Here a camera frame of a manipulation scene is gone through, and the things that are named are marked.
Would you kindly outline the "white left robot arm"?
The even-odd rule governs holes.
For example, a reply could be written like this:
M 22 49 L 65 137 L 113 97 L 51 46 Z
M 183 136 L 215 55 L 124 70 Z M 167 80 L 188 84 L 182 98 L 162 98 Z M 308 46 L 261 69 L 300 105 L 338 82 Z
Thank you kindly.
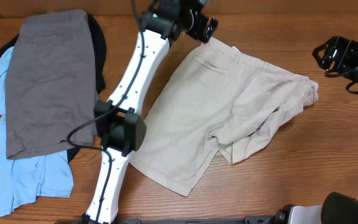
M 118 200 L 129 161 L 142 145 L 146 125 L 140 117 L 146 93 L 160 63 L 182 33 L 206 43 L 218 20 L 202 14 L 205 0 L 153 1 L 135 15 L 139 32 L 134 52 L 117 88 L 94 107 L 101 138 L 101 168 L 94 196 L 79 223 L 116 223 Z

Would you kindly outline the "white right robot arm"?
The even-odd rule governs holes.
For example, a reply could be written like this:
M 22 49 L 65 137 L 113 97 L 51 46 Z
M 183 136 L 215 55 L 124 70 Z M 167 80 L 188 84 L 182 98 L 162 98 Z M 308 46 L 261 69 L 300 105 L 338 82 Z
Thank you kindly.
M 312 53 L 318 66 L 325 70 L 325 77 L 344 77 L 351 82 L 346 86 L 349 93 L 358 95 L 358 42 L 341 36 L 330 38 Z M 356 199 L 331 192 L 321 205 L 302 207 L 286 205 L 274 216 L 262 219 L 245 217 L 245 223 L 275 224 L 358 224 L 358 197 Z

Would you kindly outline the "beige khaki shorts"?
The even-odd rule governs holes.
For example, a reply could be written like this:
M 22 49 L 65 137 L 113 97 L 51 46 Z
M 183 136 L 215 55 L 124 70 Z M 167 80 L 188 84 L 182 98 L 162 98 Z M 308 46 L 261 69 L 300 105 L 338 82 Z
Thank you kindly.
M 318 84 L 218 39 L 192 50 L 148 112 L 131 164 L 188 196 L 220 153 L 236 164 L 318 99 Z

